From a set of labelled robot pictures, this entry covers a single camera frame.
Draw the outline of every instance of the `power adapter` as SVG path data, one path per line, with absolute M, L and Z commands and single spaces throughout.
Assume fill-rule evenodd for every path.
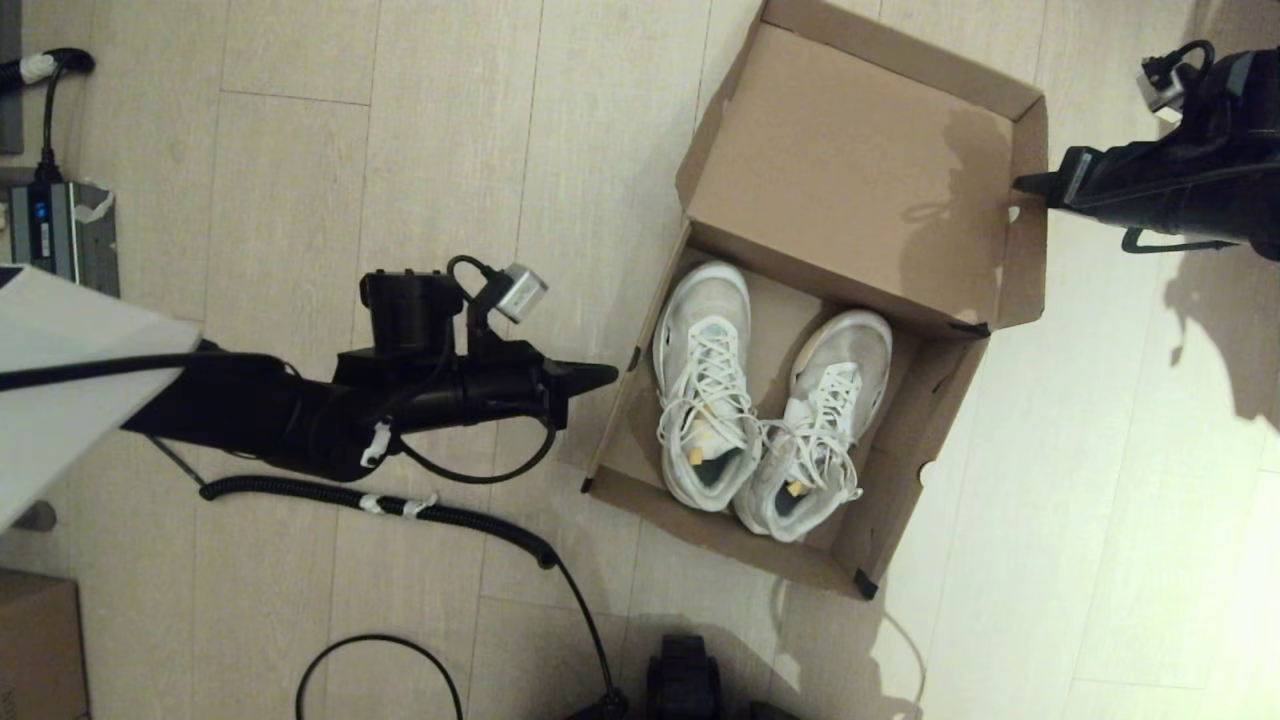
M 120 296 L 115 196 L 78 182 L 9 188 L 13 261 Z

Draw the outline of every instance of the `white shoelace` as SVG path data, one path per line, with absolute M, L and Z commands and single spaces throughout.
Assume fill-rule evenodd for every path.
M 838 487 L 849 500 L 858 500 L 863 488 L 849 487 L 856 477 L 854 461 L 849 456 L 852 438 L 854 402 L 861 392 L 861 378 L 832 374 L 814 393 L 817 402 L 810 400 L 813 416 L 801 427 L 794 427 L 786 420 L 767 423 L 778 428 L 778 433 L 768 433 L 764 443 L 771 452 L 788 452 L 785 457 L 788 483 L 800 483 L 808 491 L 826 489 L 827 478 L 835 470 Z M 790 448 L 787 443 L 794 443 Z
M 746 448 L 746 436 L 739 420 L 759 420 L 751 407 L 751 396 L 746 392 L 746 377 L 737 363 L 736 341 L 727 334 L 700 334 L 692 338 L 692 343 L 689 364 L 671 386 L 671 400 L 659 398 L 664 405 L 658 419 L 658 441 L 667 442 L 667 423 L 672 416 L 682 414 L 676 430 L 680 445 L 692 437 L 694 420 L 701 418 L 726 442 L 740 450 Z M 717 416 L 712 405 L 721 401 L 727 402 L 733 413 Z

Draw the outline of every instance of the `cardboard box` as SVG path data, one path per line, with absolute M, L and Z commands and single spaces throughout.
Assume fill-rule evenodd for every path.
M 1034 87 L 819 1 L 767 3 L 680 169 L 685 237 L 584 489 L 749 565 L 873 597 L 989 333 L 1043 310 L 1046 213 L 1011 186 L 1046 154 Z M 865 492 L 803 543 L 663 486 L 649 341 L 672 282 L 708 256 L 748 278 L 760 418 L 781 416 L 791 361 L 826 319 L 870 307 L 893 327 L 887 396 L 854 455 Z
M 0 717 L 88 717 L 76 583 L 0 570 Z

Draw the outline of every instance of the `box flap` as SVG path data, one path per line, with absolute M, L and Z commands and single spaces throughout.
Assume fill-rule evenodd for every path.
M 694 131 L 694 140 L 689 143 L 689 152 L 685 154 L 685 159 L 680 163 L 680 169 L 676 172 L 676 195 L 680 196 L 680 205 L 686 210 L 689 209 L 689 202 L 694 199 L 694 191 L 698 190 L 698 181 L 703 177 L 703 168 L 707 167 L 712 146 L 716 145 L 716 136 L 719 133 L 721 123 L 728 111 L 733 92 L 737 91 L 737 81 L 742 77 L 742 68 L 746 67 L 746 58 L 751 53 L 755 33 L 760 28 L 759 20 L 763 12 L 764 4 L 762 3 L 755 10 L 755 20 L 748 26 L 746 38 L 742 42 L 742 47 L 739 49 L 737 56 L 733 58 L 733 64 L 730 65 L 719 88 L 716 90 L 716 95 L 707 104 L 707 111 L 703 113 L 703 119 L 698 123 L 698 129 Z
M 820 0 L 771 0 L 764 22 L 856 55 L 1016 120 L 1041 97 L 1034 86 Z
M 1041 97 L 1014 124 L 1012 177 L 1048 168 L 1048 113 Z M 1044 265 L 1048 261 L 1048 210 L 1044 199 L 1010 190 L 1018 218 L 1009 225 L 997 328 L 1038 320 L 1044 313 Z
M 687 211 L 955 322 L 995 324 L 1011 154 L 1010 120 L 765 24 Z

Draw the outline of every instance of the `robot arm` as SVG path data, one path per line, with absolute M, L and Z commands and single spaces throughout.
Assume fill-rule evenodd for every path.
M 1199 50 L 1192 67 L 1184 59 Z M 1196 41 L 1143 63 L 1148 108 L 1181 113 L 1164 138 L 1106 151 L 1070 147 L 1057 172 L 1014 186 L 1050 208 L 1126 228 L 1128 252 L 1210 250 L 1249 243 L 1280 260 L 1280 50 L 1215 60 Z M 1211 241 L 1138 243 L 1143 231 Z

